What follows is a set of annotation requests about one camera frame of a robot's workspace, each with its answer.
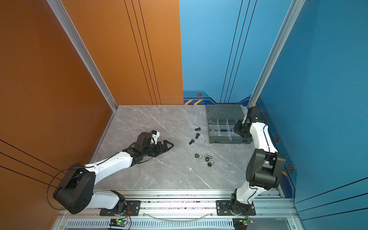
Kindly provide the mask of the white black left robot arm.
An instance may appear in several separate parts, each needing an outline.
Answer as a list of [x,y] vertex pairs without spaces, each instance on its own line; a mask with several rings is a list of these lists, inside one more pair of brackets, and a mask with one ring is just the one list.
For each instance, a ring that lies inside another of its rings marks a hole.
[[65,175],[53,192],[53,198],[71,214],[85,209],[103,209],[120,216],[127,209],[126,198],[116,190],[102,191],[95,185],[110,175],[144,162],[144,157],[155,158],[174,147],[164,140],[140,148],[132,143],[113,156],[88,165],[76,163],[65,170]]

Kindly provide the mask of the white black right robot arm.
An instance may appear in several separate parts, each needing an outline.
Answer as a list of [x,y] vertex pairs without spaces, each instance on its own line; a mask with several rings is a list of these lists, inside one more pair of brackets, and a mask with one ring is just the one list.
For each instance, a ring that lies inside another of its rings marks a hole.
[[238,121],[234,132],[243,138],[251,138],[255,145],[246,169],[246,180],[231,195],[229,208],[238,216],[247,215],[258,195],[279,186],[286,157],[273,145],[266,123]]

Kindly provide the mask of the grey plastic organizer box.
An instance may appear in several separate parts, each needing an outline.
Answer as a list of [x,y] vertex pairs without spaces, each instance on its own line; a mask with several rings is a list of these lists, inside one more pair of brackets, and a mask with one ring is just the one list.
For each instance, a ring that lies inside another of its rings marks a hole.
[[247,108],[241,104],[206,105],[209,142],[211,144],[251,144],[253,139],[244,139],[234,132],[238,121],[242,122]]

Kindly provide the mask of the left green circuit board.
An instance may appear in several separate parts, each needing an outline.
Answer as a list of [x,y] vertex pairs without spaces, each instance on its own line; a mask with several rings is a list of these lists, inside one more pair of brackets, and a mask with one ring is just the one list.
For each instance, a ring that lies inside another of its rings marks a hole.
[[129,226],[129,222],[126,219],[122,218],[112,218],[109,222],[110,229],[121,229]]

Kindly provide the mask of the green circuit board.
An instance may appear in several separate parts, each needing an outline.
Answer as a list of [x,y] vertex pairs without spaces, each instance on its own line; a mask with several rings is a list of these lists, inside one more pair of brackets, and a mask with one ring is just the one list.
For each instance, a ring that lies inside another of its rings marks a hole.
[[109,222],[110,229],[121,229],[129,226],[129,222],[126,219],[122,218],[112,218]]
[[232,222],[235,230],[247,230],[248,227],[254,223],[253,220],[246,218],[233,218]]

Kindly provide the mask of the right green circuit board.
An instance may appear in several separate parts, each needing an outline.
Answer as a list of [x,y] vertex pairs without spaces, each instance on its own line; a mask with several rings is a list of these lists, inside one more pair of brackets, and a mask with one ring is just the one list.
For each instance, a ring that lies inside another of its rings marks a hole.
[[246,218],[233,218],[232,222],[235,230],[247,230],[248,227],[254,223],[253,220]]

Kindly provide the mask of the aluminium front rail frame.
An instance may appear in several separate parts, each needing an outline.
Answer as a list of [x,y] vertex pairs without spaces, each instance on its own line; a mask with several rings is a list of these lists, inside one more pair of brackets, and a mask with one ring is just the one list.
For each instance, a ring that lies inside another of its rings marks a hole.
[[255,216],[218,216],[217,200],[231,200],[233,190],[120,190],[126,200],[139,200],[139,215],[125,219],[123,229],[234,229],[232,219],[254,221],[248,230],[302,230],[304,227],[292,199],[272,188],[253,202]]

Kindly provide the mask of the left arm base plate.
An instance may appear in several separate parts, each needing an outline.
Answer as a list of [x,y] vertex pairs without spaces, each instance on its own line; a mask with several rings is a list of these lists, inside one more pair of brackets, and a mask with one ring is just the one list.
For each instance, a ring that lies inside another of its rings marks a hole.
[[113,209],[101,209],[100,216],[125,217],[129,215],[135,217],[139,215],[140,207],[141,201],[139,200],[119,201]]

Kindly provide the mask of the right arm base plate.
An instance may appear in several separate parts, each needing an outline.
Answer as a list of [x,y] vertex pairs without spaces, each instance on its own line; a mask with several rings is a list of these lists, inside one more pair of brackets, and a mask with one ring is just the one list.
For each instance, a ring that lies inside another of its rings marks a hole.
[[254,204],[245,205],[230,200],[217,200],[216,211],[218,216],[255,216]]

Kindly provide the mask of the aluminium corner post right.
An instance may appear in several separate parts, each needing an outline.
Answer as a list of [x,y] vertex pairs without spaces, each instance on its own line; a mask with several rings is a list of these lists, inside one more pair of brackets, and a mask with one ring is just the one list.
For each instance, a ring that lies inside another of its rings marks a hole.
[[305,0],[293,0],[285,16],[285,19],[278,32],[276,40],[272,46],[270,54],[266,60],[264,68],[260,74],[260,77],[256,83],[250,101],[247,107],[254,107],[261,95],[261,92],[279,58],[279,55],[287,41],[287,38],[294,27],[294,24],[305,4]]

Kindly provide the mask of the aluminium corner post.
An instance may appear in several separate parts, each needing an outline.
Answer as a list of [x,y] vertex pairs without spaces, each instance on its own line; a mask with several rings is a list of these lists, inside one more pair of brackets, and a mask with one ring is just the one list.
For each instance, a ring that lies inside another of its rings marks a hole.
[[73,44],[75,50],[83,61],[85,67],[89,71],[102,95],[104,96],[106,102],[110,106],[113,112],[117,111],[118,105],[112,96],[107,84],[105,83],[100,71],[97,68],[91,54],[89,53],[86,45],[84,44],[77,28],[75,27],[72,19],[70,18],[66,8],[64,7],[62,1],[60,0],[47,0],[49,6],[51,7],[54,15],[58,19],[65,33],[67,34],[69,40]]
[[261,92],[279,58],[279,55],[287,41],[287,38],[294,27],[294,24],[305,4],[305,0],[293,0],[285,16],[285,19],[278,32],[276,40],[272,46],[270,54],[266,60],[264,68],[260,74],[260,77],[256,83],[250,101],[247,107],[254,107],[261,95]]

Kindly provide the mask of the aluminium corner post left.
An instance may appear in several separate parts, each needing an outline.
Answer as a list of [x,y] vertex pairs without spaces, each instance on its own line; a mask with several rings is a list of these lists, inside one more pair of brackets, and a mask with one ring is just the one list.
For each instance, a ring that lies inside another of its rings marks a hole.
[[72,19],[70,18],[66,8],[64,7],[62,1],[60,0],[47,0],[49,6],[51,7],[54,15],[58,19],[65,33],[67,34],[69,40],[73,44],[75,50],[83,61],[85,67],[89,71],[102,95],[104,96],[106,102],[110,106],[113,112],[117,111],[118,105],[112,96],[107,84],[105,83],[100,71],[97,68],[91,54],[89,53],[86,45],[84,44],[77,28],[75,27]]

